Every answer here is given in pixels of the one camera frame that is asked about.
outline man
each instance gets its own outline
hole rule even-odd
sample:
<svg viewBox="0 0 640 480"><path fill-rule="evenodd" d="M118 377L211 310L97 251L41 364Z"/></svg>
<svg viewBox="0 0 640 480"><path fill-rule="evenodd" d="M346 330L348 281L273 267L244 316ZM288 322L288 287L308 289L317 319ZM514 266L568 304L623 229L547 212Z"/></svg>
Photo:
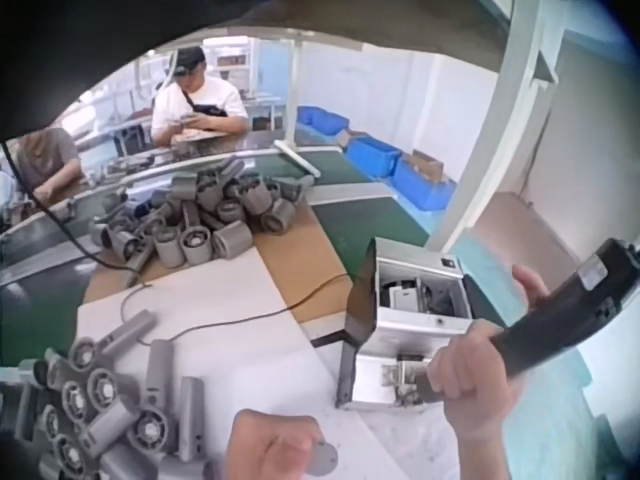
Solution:
<svg viewBox="0 0 640 480"><path fill-rule="evenodd" d="M542 278L520 266L513 278L530 308L549 292ZM432 386L445 394L444 413L458 438L461 480L508 480L502 423L523 390L508 380L504 362L489 338L500 328L478 320L466 335L440 349L429 363ZM301 480L313 442L322 440L311 417L280 417L243 410L234 421L227 448L225 480Z"/></svg>
<svg viewBox="0 0 640 480"><path fill-rule="evenodd" d="M63 128L30 133L18 143L18 171L45 206L62 200L64 190L82 177L78 150Z"/></svg>
<svg viewBox="0 0 640 480"><path fill-rule="evenodd" d="M238 89L226 80L205 75L207 62L200 47L181 49L177 55L175 81L155 99L151 121L154 143L170 146L171 139L184 129L246 132L247 111Z"/></svg>

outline metal box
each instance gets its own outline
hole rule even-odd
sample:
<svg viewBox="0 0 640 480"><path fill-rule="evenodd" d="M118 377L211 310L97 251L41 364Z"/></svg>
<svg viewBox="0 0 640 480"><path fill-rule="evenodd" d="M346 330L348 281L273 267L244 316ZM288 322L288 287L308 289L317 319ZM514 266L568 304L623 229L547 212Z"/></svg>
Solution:
<svg viewBox="0 0 640 480"><path fill-rule="evenodd" d="M374 238L347 302L336 406L421 410L413 377L472 313L457 258Z"/></svg>

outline factory floor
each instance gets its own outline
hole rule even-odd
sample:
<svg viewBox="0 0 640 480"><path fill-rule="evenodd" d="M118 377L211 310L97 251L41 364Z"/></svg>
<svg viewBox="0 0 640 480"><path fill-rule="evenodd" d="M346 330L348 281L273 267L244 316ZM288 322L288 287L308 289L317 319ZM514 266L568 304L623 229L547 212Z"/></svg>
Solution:
<svg viewBox="0 0 640 480"><path fill-rule="evenodd" d="M544 220L511 193L496 193L470 233L505 264L540 273L551 290L578 267Z"/></svg>

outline white pillar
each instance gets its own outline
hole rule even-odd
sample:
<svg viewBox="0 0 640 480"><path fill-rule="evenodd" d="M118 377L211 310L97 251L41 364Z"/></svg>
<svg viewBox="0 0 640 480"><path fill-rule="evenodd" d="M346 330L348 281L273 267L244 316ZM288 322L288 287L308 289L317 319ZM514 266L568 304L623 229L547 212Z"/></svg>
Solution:
<svg viewBox="0 0 640 480"><path fill-rule="evenodd" d="M284 141L294 146L296 122L298 120L298 78L300 72L300 54L302 53L302 40L296 38L291 45L289 54L289 92L287 95L287 107L285 110L286 131Z"/></svg>
<svg viewBox="0 0 640 480"><path fill-rule="evenodd" d="M531 88L541 40L541 0L516 0L500 75L469 162L426 248L447 252L493 196L511 158L500 144Z"/></svg>

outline wooden board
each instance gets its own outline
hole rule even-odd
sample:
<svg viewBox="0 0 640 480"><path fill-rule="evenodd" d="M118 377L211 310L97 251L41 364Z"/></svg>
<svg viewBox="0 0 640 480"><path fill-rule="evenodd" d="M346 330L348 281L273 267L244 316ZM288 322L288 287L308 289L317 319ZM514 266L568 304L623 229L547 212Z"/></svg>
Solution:
<svg viewBox="0 0 640 480"><path fill-rule="evenodd" d="M295 224L285 235L259 233L254 240L273 282L289 307L302 300L323 282L346 273L313 210L306 203L298 205ZM101 258L110 263L121 264L111 251L102 252ZM154 257L142 272L142 278L152 281L184 268L188 266L167 270L158 258ZM96 267L87 287L84 303L100 300L124 290L125 275L126 272ZM303 323L342 312L346 309L350 290L349 277L336 279L308 302L295 308L293 316L298 323Z"/></svg>

